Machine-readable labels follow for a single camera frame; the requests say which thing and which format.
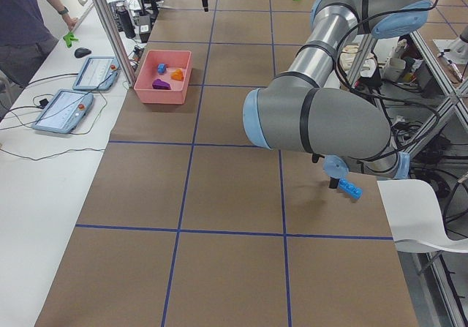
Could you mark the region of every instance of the pink bin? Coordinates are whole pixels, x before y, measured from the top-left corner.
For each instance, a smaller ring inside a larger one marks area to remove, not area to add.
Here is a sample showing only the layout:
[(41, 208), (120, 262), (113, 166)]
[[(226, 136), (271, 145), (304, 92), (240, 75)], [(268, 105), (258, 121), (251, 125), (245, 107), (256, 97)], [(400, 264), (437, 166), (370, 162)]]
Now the pink bin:
[[(166, 64), (166, 71), (158, 73), (158, 65)], [(183, 80), (173, 80), (170, 75), (181, 69)], [(135, 83), (135, 91), (141, 102), (146, 104), (183, 104), (192, 72), (192, 52), (185, 50), (150, 50), (142, 64)], [(163, 80), (170, 90), (153, 89), (153, 81)]]

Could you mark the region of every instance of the chair leg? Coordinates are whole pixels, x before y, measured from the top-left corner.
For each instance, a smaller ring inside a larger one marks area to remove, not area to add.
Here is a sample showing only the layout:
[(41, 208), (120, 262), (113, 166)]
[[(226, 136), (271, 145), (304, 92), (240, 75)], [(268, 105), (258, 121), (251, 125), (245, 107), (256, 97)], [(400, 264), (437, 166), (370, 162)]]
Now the chair leg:
[(432, 263), (434, 263), (434, 261), (440, 256), (442, 255), (443, 251), (440, 250), (437, 252), (436, 255), (434, 255), (422, 268), (421, 270), (418, 271), (418, 276), (420, 276), (421, 274), (423, 274), (423, 272), (430, 266), (432, 265)]

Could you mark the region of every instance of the white plastic seat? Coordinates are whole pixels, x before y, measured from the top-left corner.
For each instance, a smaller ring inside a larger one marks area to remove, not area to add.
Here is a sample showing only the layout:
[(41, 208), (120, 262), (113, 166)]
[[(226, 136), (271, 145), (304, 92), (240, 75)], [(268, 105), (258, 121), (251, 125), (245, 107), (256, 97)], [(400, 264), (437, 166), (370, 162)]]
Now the white plastic seat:
[(398, 251), (468, 253), (468, 238), (453, 241), (447, 237), (439, 202), (429, 184), (417, 179), (377, 183)]

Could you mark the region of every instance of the purple toy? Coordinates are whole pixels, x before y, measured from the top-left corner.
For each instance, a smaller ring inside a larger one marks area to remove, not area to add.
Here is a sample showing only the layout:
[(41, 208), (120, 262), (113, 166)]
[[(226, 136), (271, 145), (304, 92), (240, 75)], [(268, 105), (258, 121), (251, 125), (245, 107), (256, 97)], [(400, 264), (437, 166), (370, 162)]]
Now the purple toy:
[(160, 80), (157, 78), (156, 80), (153, 81), (153, 89), (164, 89), (164, 90), (170, 90), (170, 84), (168, 82), (164, 82), (163, 80)]

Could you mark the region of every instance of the computer mouse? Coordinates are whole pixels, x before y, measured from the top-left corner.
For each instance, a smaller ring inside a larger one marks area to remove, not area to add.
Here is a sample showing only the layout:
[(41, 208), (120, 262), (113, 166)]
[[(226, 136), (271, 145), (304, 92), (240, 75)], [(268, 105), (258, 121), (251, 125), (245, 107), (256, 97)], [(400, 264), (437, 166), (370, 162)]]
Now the computer mouse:
[(87, 56), (91, 54), (91, 51), (88, 48), (78, 48), (75, 50), (75, 58), (83, 58), (84, 56)]

